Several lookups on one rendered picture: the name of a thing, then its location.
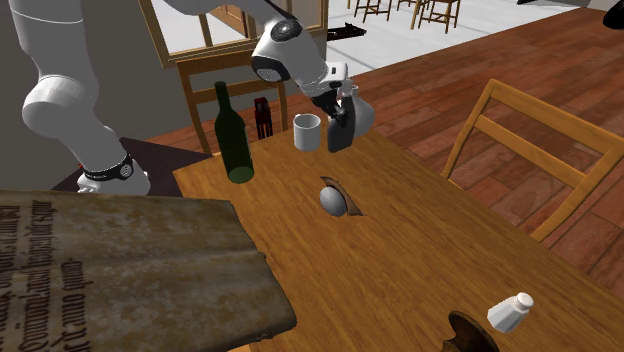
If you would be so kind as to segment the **white salt shaker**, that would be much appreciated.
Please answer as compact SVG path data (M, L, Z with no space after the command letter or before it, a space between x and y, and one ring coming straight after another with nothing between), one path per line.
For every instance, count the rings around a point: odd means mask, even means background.
M520 292L490 308L487 319L494 329L509 333L528 315L533 305L533 298Z

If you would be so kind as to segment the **light wooden slatted chair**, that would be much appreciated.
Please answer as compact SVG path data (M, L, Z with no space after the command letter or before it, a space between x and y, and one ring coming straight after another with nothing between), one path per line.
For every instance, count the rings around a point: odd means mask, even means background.
M540 147L487 118L484 115L484 111L486 105L492 99L601 153L602 157L587 174L573 168ZM567 221L617 164L624 159L623 137L496 79L491 79L480 94L477 103L453 145L441 173L444 179L451 179L460 153L473 129L478 129L572 188L572 192L561 206L531 234L531 237L539 242L544 241L553 231Z

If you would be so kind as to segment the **dark robot stand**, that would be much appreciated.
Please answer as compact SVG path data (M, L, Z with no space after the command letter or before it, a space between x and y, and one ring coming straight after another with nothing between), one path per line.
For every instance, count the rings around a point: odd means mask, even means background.
M148 173L150 190L148 196L181 197L182 193L174 178L177 169L211 158L211 155L176 147L121 137L124 149Z

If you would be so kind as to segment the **old printed brown book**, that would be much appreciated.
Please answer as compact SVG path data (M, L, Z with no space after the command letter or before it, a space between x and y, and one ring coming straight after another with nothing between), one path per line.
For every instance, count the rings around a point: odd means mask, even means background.
M296 323L228 201L0 190L0 352L228 352Z

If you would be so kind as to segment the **white cup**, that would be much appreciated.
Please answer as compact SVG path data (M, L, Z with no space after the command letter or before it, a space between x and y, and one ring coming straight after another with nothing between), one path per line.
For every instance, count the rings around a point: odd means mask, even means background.
M321 120L314 114L296 114L293 119L294 146L300 151L314 151L321 142Z

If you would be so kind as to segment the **black flat floor object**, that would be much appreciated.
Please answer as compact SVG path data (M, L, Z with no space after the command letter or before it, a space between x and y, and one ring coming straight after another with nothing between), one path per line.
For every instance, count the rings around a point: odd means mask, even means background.
M335 41L348 39L358 36L364 36L367 31L363 28L359 28L351 23L345 23L342 27L329 28L327 32L327 40Z

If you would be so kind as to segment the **dark green wine bottle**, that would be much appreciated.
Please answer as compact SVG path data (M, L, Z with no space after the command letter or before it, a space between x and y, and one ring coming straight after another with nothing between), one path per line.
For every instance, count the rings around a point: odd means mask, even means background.
M227 177L235 184L246 183L254 176L246 124L231 106L226 83L218 81L214 88L220 109L214 130Z

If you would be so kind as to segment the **wooden table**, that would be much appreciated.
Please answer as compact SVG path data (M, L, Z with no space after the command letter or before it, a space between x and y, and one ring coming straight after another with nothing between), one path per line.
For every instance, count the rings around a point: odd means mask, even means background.
M624 302L376 132L348 149L298 150L291 132L251 146L234 184L213 157L179 169L188 198L230 201L296 313L252 352L440 352L451 311L534 299L500 352L624 352ZM320 203L337 180L363 216Z

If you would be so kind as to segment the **dark brown round bowl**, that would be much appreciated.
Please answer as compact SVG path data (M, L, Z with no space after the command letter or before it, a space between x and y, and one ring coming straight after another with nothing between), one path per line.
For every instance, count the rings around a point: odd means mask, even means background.
M455 336L443 341L441 352L500 352L489 333L470 316L451 311L448 320Z

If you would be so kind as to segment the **grey egg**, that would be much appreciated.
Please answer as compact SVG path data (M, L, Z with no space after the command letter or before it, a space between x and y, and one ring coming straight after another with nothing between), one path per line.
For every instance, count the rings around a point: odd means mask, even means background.
M320 191L319 198L322 207L330 215L340 217L347 212L346 201L336 188L324 187Z

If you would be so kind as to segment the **wooden dining chair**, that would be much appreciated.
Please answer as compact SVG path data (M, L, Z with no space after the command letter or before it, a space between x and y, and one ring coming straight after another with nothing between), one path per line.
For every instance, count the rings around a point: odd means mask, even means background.
M444 24L448 33L450 25L457 27L460 5L461 0L416 0L410 28L420 28L424 21L435 22Z
M386 20L389 20L392 0L388 0L388 8L381 8L382 0L356 0L354 16L357 16L359 12L363 14L362 22L365 23L368 16L371 15L385 15Z

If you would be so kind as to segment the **black rounded object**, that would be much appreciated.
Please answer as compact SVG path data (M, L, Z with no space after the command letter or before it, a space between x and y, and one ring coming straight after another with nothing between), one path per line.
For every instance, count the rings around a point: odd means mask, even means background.
M624 0L618 0L604 15L602 23L613 30L624 30Z

